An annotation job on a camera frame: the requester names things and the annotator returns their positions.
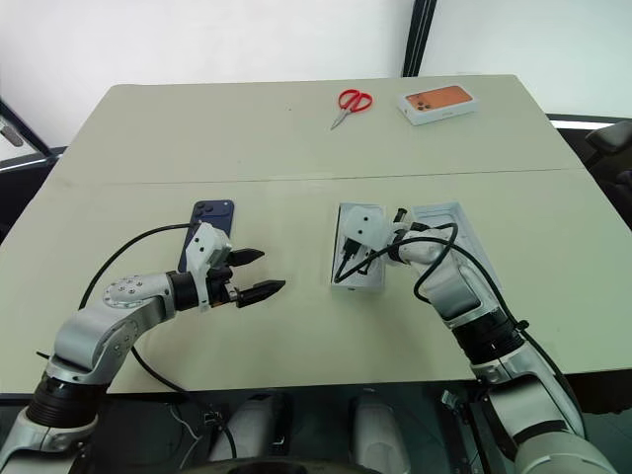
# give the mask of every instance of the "beige table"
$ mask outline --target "beige table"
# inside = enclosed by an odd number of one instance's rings
[[[398,94],[458,82],[480,111],[411,126]],[[338,94],[369,111],[335,130]],[[116,86],[54,176],[73,183],[191,183],[578,168],[514,76]]]

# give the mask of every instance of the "white tray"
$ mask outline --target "white tray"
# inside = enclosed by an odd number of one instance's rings
[[[384,262],[382,259],[376,259],[371,263],[367,275],[355,273],[340,283],[334,283],[334,274],[343,261],[343,246],[345,245],[345,236],[340,233],[340,224],[344,222],[351,209],[356,206],[377,208],[381,210],[382,215],[386,209],[382,205],[366,204],[358,202],[341,202],[338,207],[338,223],[336,224],[336,241],[334,245],[334,263],[332,265],[331,284],[333,288],[345,288],[350,290],[364,291],[381,291],[384,289],[384,279],[386,278],[384,270]],[[368,256],[369,249],[362,246],[355,256],[345,265],[345,269],[350,269],[359,264]]]
[[[456,222],[458,225],[458,234],[456,235],[456,244],[469,251],[489,272],[490,277],[498,288],[501,284],[496,276],[494,267],[487,258],[485,251],[478,237],[474,233],[474,228],[467,220],[463,207],[458,202],[445,202],[442,204],[432,205],[416,205],[412,207],[413,219],[430,227],[447,224],[448,222]]]

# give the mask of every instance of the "phone box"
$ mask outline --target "phone box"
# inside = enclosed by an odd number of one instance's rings
[[[413,125],[448,119],[478,110],[478,101],[462,86],[452,84],[398,97],[399,110]]]

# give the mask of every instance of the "black cable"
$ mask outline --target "black cable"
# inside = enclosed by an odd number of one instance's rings
[[[419,279],[415,282],[415,286],[413,286],[413,294],[415,295],[415,297],[428,304],[430,304],[429,300],[419,293],[419,289],[422,287],[422,284],[424,284],[424,281],[426,281],[428,277],[433,274],[436,268],[439,265],[441,265],[443,260],[445,260],[445,257],[447,257],[447,254],[449,254],[450,250],[452,250],[452,246],[454,245],[454,241],[456,240],[456,235],[458,234],[458,224],[456,222],[449,222],[447,224],[440,225],[439,227],[435,227],[435,229],[450,229],[450,228],[452,229],[452,232],[450,233],[449,239],[447,239],[447,245],[443,246],[441,253],[438,254],[438,256],[433,260],[430,266],[426,269],[426,271],[423,272],[422,275],[419,277]]]
[[[476,459],[478,459],[478,456],[479,456],[479,452],[476,451],[476,454],[474,454],[474,457],[470,461],[470,467],[472,467],[472,465],[474,465],[474,462],[476,461]]]
[[[175,230],[175,229],[190,229],[190,228],[193,228],[195,226],[196,226],[196,224],[194,224],[194,223],[188,223],[188,224],[174,224],[174,225],[165,225],[163,227],[156,227],[155,229],[151,229],[151,230],[148,230],[146,232],[143,232],[142,234],[139,234],[136,237],[134,237],[133,239],[131,239],[128,242],[126,242],[122,247],[120,247],[116,252],[114,252],[112,254],[112,256],[109,257],[104,264],[101,265],[99,270],[92,277],[92,279],[90,280],[90,283],[88,284],[88,287],[86,288],[86,290],[83,293],[83,296],[81,297],[81,302],[79,303],[79,309],[83,309],[86,306],[86,304],[88,302],[88,298],[90,298],[90,294],[94,290],[97,282],[103,276],[103,274],[106,272],[106,270],[110,267],[110,265],[113,263],[113,261],[116,260],[118,257],[120,257],[120,255],[125,250],[127,250],[129,247],[131,247],[133,244],[135,244],[139,240],[144,239],[145,237],[149,237],[150,235],[157,234],[159,232],[164,232],[166,230]],[[149,373],[149,375],[154,377],[156,380],[158,380],[160,383],[164,384],[165,386],[171,388],[172,390],[183,394],[192,403],[194,403],[195,405],[200,407],[203,412],[207,412],[209,410],[210,406],[207,403],[205,403],[203,400],[198,398],[196,395],[194,395],[192,392],[190,392],[189,390],[181,387],[180,385],[168,380],[167,378],[165,378],[161,374],[159,374],[156,370],[151,368],[149,366],[149,364],[140,356],[140,354],[138,353],[138,350],[134,346],[131,347],[131,353],[134,356],[134,358],[136,359],[136,361],[138,361],[140,366],[143,369],[145,369],[145,371],[147,373]],[[230,453],[231,453],[233,459],[236,459],[237,458],[237,447],[235,446],[235,439],[234,439],[232,433],[230,432],[230,430],[226,426],[226,423],[224,422],[223,418],[221,417],[221,414],[215,413],[215,419],[214,420],[219,424],[220,429],[226,434],[226,437],[228,438],[228,443],[230,444]]]
[[[435,242],[435,243],[438,243],[438,244],[443,244],[444,246],[449,245],[449,241],[448,240],[439,239],[439,238],[436,238],[436,237],[411,237],[409,239],[402,239],[402,240],[400,240],[398,242],[395,242],[393,244],[387,245],[383,249],[380,249],[380,250],[376,251],[373,255],[369,255],[368,257],[366,257],[366,259],[364,259],[359,264],[355,265],[352,269],[348,270],[347,272],[345,272],[342,275],[340,275],[341,269],[339,269],[336,272],[336,275],[337,275],[338,278],[335,278],[334,282],[335,283],[339,283],[339,282],[343,281],[345,278],[347,278],[350,275],[352,275],[358,269],[361,269],[362,267],[364,267],[367,263],[372,262],[373,260],[377,259],[378,257],[381,257],[382,255],[390,252],[393,249],[397,249],[397,248],[401,247],[402,245],[412,244],[412,243],[415,243],[415,242]],[[579,403],[579,401],[578,401],[578,399],[577,399],[577,397],[575,395],[575,392],[573,391],[573,387],[571,387],[571,384],[569,383],[569,381],[566,378],[566,376],[564,375],[564,373],[562,373],[562,370],[560,370],[560,367],[558,367],[558,365],[551,358],[551,356],[533,339],[533,337],[526,332],[526,328],[528,327],[528,323],[526,321],[518,322],[515,319],[514,315],[510,311],[509,307],[507,306],[507,303],[505,302],[505,299],[503,298],[503,295],[501,294],[501,291],[498,289],[496,283],[494,282],[494,280],[492,279],[490,274],[487,272],[485,267],[483,267],[483,265],[472,254],[470,254],[467,250],[463,249],[462,247],[460,247],[460,246],[458,246],[458,245],[453,243],[452,244],[452,249],[457,251],[461,255],[463,255],[467,260],[469,260],[474,265],[474,267],[476,267],[476,269],[481,273],[481,275],[483,276],[483,278],[487,282],[487,285],[492,289],[492,292],[494,293],[494,296],[496,296],[496,299],[498,300],[498,302],[499,302],[499,304],[501,306],[501,309],[503,309],[505,314],[507,314],[507,317],[510,319],[512,324],[514,324],[516,326],[516,328],[520,331],[520,333],[524,336],[524,338],[531,343],[533,348],[549,364],[549,366],[553,370],[553,373],[555,374],[555,378],[557,379],[557,381],[561,385],[562,389],[566,392],[568,397],[571,399],[571,402],[575,405],[575,409],[578,411],[578,413],[580,415],[580,420],[582,421],[582,428],[584,430],[584,436],[587,436],[586,422],[585,422],[584,416],[582,414],[582,408],[580,407],[580,403]]]
[[[338,269],[336,270],[336,274],[334,275],[334,283],[340,283],[343,279],[350,277],[354,272],[351,272],[350,274],[345,274],[345,278],[341,278],[340,277],[340,272],[345,268],[345,265],[349,262],[349,260],[351,259],[352,254],[350,254],[349,252],[345,252],[345,254],[343,255],[343,260],[340,263],[340,266],[338,267]]]
[[[83,297],[81,298],[81,302],[79,303],[79,309],[83,309],[86,306],[86,303],[88,302],[88,298],[90,297],[90,293],[92,293],[92,290],[95,289],[95,285],[97,284],[97,281],[99,281],[99,278],[103,276],[103,274],[106,272],[108,267],[113,263],[113,261],[116,260],[118,257],[120,257],[120,254],[122,254],[129,247],[134,245],[139,240],[142,240],[145,237],[149,237],[150,235],[157,234],[158,232],[163,232],[165,230],[174,230],[174,229],[190,229],[194,226],[195,224],[176,224],[176,225],[165,225],[163,227],[156,227],[155,229],[151,229],[151,230],[148,230],[147,232],[143,232],[142,234],[139,234],[133,239],[131,239],[130,241],[128,241],[125,245],[123,245],[116,252],[114,252],[112,256],[109,257],[106,260],[106,262],[101,265],[101,267],[99,268],[99,271],[92,277],[92,279],[90,280],[90,283],[88,284],[88,287],[83,293]]]

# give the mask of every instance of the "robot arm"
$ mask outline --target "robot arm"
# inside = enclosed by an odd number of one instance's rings
[[[421,276],[425,298],[487,387],[487,418],[501,450],[515,459],[516,472],[615,472],[584,439],[574,402],[479,269],[455,250],[441,255],[448,241],[445,230],[390,223],[359,206],[350,211],[342,231],[348,254],[360,246],[381,251],[387,264],[409,265]],[[335,280],[342,279],[338,271]]]
[[[244,307],[279,291],[282,280],[244,291],[230,283],[230,266],[263,255],[251,249],[232,252],[226,234],[203,223],[187,248],[185,273],[128,276],[110,284],[100,300],[79,310],[57,333],[34,397],[0,450],[0,471],[15,451],[63,452],[89,436],[108,387],[146,331],[177,311],[229,302]]]

